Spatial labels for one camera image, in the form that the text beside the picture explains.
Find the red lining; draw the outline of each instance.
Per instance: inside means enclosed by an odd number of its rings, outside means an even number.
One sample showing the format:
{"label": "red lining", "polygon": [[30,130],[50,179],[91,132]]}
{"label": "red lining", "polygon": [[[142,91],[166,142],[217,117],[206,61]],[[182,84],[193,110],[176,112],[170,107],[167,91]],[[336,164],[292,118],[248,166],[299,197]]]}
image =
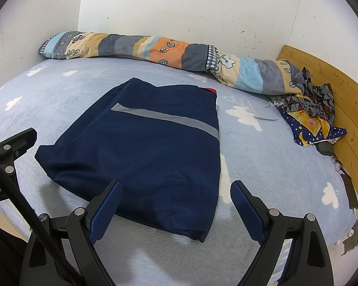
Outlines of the red lining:
{"label": "red lining", "polygon": [[216,93],[215,89],[213,89],[213,88],[204,88],[204,89],[206,89],[208,91],[211,91],[211,92],[213,92],[215,94],[215,96],[218,96],[218,94]]}

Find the screw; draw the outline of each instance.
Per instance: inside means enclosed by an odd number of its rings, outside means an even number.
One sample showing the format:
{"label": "screw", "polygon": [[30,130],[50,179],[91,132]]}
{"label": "screw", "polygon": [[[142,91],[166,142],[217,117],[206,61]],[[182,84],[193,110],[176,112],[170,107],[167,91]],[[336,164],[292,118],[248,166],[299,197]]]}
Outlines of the screw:
{"label": "screw", "polygon": [[14,171],[14,167],[12,167],[11,165],[5,168],[5,172],[8,174],[11,174],[13,171]]}
{"label": "screw", "polygon": [[309,219],[310,221],[315,221],[316,220],[316,217],[313,214],[306,215],[306,218]]}
{"label": "screw", "polygon": [[85,213],[85,209],[82,207],[79,207],[79,208],[75,209],[74,213],[75,213],[75,215],[80,216],[83,213]]}
{"label": "screw", "polygon": [[280,215],[280,212],[278,209],[270,209],[269,214],[271,214],[272,216],[278,216]]}
{"label": "screw", "polygon": [[46,214],[44,213],[44,214],[41,214],[38,218],[39,218],[41,221],[44,221],[47,217],[48,217],[48,215],[46,215]]}

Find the navy star-patterned cloth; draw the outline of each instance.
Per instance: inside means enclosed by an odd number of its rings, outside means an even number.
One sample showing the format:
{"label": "navy star-patterned cloth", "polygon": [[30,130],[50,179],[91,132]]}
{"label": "navy star-patterned cloth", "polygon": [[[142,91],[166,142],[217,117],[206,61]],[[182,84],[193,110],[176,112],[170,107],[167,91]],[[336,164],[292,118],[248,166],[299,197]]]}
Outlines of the navy star-patterned cloth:
{"label": "navy star-patterned cloth", "polygon": [[[276,109],[280,112],[283,119],[288,123],[290,128],[292,129],[293,135],[294,135],[294,142],[297,143],[300,146],[309,145],[309,144],[315,144],[318,142],[323,142],[326,140],[335,140],[339,139],[341,136],[344,136],[347,134],[346,129],[344,128],[338,128],[335,126],[330,126],[329,134],[327,135],[327,138],[324,138],[322,134],[322,130],[320,129],[316,136],[314,136],[307,127],[301,125],[296,119],[293,118],[293,116],[284,113],[283,108],[277,108]],[[302,138],[306,142],[303,143],[300,138],[300,133],[302,133]]]}

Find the folded navy blue jacket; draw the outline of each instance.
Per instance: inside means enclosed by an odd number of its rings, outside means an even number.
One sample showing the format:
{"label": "folded navy blue jacket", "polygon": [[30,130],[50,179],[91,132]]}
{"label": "folded navy blue jacket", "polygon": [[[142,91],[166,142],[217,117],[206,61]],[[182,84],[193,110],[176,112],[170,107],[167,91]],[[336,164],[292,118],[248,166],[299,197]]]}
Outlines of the folded navy blue jacket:
{"label": "folded navy blue jacket", "polygon": [[219,192],[216,92],[155,87],[132,78],[87,109],[36,160],[62,187],[90,201],[112,179],[117,215],[203,242]]}

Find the wooden headboard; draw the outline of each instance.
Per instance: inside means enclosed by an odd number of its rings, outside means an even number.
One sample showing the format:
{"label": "wooden headboard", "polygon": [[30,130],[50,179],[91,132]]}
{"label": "wooden headboard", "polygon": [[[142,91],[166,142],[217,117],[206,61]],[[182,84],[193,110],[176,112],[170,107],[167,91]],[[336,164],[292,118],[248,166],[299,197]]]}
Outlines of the wooden headboard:
{"label": "wooden headboard", "polygon": [[358,193],[358,84],[325,61],[287,45],[278,59],[289,60],[300,69],[307,68],[315,85],[331,84],[336,105],[335,124],[347,129],[347,135],[334,144],[334,151]]}

